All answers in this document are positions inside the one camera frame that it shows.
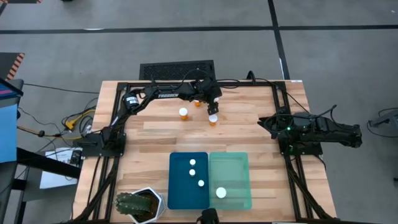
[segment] orange cup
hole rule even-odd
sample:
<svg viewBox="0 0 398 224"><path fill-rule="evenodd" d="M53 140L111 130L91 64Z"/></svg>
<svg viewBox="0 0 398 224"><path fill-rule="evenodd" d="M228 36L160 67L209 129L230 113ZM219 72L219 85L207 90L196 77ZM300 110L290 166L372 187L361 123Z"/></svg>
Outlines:
<svg viewBox="0 0 398 224"><path fill-rule="evenodd" d="M186 108L180 109L180 118L181 119L188 119L188 110Z"/></svg>
<svg viewBox="0 0 398 224"><path fill-rule="evenodd" d="M193 102L195 102L195 106L201 106L201 103L198 100L194 100Z"/></svg>
<svg viewBox="0 0 398 224"><path fill-rule="evenodd" d="M209 116L209 123L210 123L210 126L216 126L217 121L218 121L218 117L217 117L216 114L213 114L213 115L210 115L210 116Z"/></svg>

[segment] plant pot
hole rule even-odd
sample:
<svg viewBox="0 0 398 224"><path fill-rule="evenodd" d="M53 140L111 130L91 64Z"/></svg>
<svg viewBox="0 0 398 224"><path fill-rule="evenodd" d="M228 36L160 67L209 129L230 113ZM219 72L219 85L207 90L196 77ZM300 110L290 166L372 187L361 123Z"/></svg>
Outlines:
<svg viewBox="0 0 398 224"><path fill-rule="evenodd" d="M138 215L129 215L130 218L136 224L145 224L145 223L155 222L163 214L164 210L166 209L166 205L164 203L163 196L159 193L156 193L155 190L150 187L146 187L146 188L138 190L136 192L132 192L132 194L150 197L150 198L153 198L153 200L156 200L156 202L157 202L157 207L152 208L152 212L154 213L154 215L152 217L140 217Z"/></svg>

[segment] plastic tray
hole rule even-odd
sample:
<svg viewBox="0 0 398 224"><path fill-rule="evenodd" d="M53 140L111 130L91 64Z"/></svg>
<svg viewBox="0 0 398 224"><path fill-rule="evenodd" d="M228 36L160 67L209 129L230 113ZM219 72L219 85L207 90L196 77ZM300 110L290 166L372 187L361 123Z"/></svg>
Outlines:
<svg viewBox="0 0 398 224"><path fill-rule="evenodd" d="M248 154L245 152L210 153L210 207L225 210L249 210L251 188ZM218 198L218 187L226 189L226 197Z"/></svg>
<svg viewBox="0 0 398 224"><path fill-rule="evenodd" d="M195 166L190 160L196 160ZM196 174L191 177L189 170ZM208 155L205 152L173 152L169 168L169 209L206 209L209 207ZM205 185L199 187L198 181Z"/></svg>

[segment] cactus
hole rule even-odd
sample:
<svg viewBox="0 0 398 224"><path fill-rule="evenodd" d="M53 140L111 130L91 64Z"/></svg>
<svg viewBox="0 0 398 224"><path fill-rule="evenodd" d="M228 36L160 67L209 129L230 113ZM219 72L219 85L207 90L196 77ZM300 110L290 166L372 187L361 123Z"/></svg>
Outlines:
<svg viewBox="0 0 398 224"><path fill-rule="evenodd" d="M130 193L120 193L115 200L116 210L124 215L152 213L150 211L151 203L152 201L147 197Z"/></svg>

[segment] blue tray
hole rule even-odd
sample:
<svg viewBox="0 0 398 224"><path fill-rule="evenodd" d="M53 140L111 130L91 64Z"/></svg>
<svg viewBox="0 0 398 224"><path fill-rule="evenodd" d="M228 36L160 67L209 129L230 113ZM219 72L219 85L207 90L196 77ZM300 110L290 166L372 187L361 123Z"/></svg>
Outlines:
<svg viewBox="0 0 398 224"><path fill-rule="evenodd" d="M196 160L192 167L191 159ZM189 170L196 174L191 177ZM203 180L205 185L198 186ZM208 155L205 152L173 152L170 154L169 168L169 209L206 209L209 207Z"/></svg>

